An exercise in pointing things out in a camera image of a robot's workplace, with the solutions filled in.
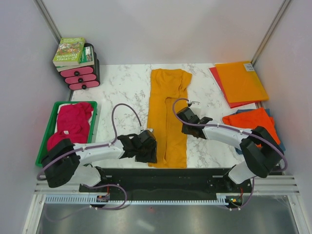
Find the yellow t shirt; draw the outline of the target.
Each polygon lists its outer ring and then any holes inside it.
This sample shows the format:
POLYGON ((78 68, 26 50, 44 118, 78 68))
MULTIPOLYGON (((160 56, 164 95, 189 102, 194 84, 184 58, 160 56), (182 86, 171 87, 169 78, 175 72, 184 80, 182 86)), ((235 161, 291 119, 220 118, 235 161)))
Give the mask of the yellow t shirt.
POLYGON ((147 127, 153 129, 157 141, 157 163, 149 163, 150 167, 187 167, 187 136, 172 107, 177 99, 188 97, 191 79, 192 74, 181 69, 151 71, 147 127))

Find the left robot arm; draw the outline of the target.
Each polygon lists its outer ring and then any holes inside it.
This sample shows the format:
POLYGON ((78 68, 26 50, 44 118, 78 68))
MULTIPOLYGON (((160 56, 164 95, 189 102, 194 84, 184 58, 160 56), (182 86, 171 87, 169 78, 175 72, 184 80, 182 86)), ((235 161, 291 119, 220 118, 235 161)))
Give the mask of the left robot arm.
POLYGON ((143 130, 139 134, 117 136, 112 142, 72 143, 61 140, 41 164, 50 188, 57 188, 75 180, 101 192, 107 186, 99 167, 91 163, 106 159, 134 158, 136 162, 156 163, 157 141, 153 133, 143 130))

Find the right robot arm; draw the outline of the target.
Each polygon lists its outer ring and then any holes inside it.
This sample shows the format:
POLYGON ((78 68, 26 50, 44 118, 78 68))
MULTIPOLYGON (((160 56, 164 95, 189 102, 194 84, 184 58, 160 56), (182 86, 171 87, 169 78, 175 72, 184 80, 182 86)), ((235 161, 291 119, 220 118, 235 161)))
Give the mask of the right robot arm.
POLYGON ((233 166, 223 179, 223 186, 229 192, 236 191, 247 179, 266 178, 283 159, 282 149, 264 127, 239 129, 219 124, 209 117, 199 118, 190 107, 183 108, 176 116, 182 122, 182 133, 219 141, 242 152, 244 161, 233 166))

